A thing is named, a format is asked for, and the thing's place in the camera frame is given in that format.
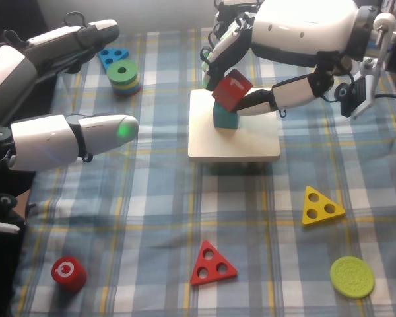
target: yellow ring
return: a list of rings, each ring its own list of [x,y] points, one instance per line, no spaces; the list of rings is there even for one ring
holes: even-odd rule
[[[127,85],[113,85],[113,88],[119,89],[119,90],[127,90],[135,87],[137,83],[139,82],[139,75],[137,75],[137,78],[130,84]]]

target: white platform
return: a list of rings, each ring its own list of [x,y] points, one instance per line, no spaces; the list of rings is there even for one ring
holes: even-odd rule
[[[277,113],[240,117],[237,130],[213,125],[210,91],[191,91],[189,109],[190,160],[194,162],[274,162],[280,158]]]

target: triangle with holes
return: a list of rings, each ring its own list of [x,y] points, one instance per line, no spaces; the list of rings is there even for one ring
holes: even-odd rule
[[[344,216],[346,211],[310,186],[305,189],[302,226],[324,223]]]
[[[238,271],[208,241],[204,241],[191,276],[191,285],[198,286],[229,279]]]
[[[98,57],[105,70],[115,61],[120,61],[128,56],[129,51],[125,48],[104,48],[102,51],[98,52]]]

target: red cylinder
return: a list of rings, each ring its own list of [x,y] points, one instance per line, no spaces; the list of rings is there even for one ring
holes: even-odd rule
[[[80,291],[86,283],[84,267],[72,256],[58,259],[53,265],[51,276],[57,284],[72,293]]]

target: red triangle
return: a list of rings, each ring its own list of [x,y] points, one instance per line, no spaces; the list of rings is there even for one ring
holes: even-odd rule
[[[213,257],[211,259],[205,258],[205,253],[208,251],[213,252]],[[224,264],[226,266],[226,273],[219,273],[218,268],[220,265]],[[199,274],[202,269],[207,270],[207,277],[200,278]],[[198,286],[202,284],[207,284],[211,282],[221,281],[222,279],[229,279],[231,277],[237,276],[238,271],[230,264],[224,256],[217,251],[217,249],[210,244],[208,241],[204,241],[201,245],[201,249],[198,254],[197,262],[195,263],[195,268],[193,269],[191,276],[191,285]]]

